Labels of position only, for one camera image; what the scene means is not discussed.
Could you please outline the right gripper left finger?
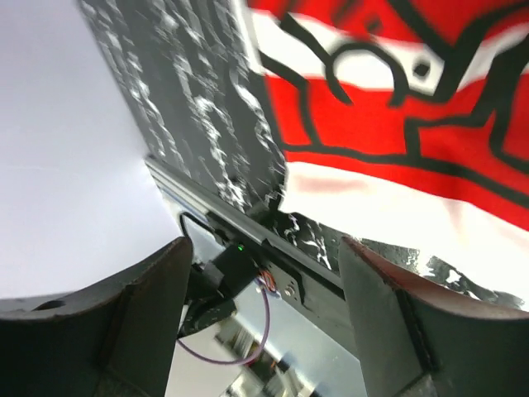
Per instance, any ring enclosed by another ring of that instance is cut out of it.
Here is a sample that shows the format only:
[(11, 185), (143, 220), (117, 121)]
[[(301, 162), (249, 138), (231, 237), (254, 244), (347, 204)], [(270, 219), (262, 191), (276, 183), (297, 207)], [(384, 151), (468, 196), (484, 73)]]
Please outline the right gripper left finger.
[(193, 259), (179, 237), (32, 310), (1, 313), (3, 396), (163, 396)]

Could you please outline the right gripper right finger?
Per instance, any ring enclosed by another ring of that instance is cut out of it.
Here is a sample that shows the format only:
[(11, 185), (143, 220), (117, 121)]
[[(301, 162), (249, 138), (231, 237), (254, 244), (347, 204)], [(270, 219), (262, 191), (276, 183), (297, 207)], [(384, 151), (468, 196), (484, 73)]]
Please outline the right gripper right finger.
[(369, 396), (526, 396), (528, 314), (422, 278), (355, 239), (339, 267)]

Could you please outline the white t-shirt red print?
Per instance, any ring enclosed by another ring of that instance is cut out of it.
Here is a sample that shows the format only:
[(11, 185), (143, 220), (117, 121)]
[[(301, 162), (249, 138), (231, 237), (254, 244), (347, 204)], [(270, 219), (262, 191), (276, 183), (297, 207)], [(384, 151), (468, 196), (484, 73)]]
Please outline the white t-shirt red print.
[(233, 6), (285, 212), (445, 258), (527, 254), (527, 2)]

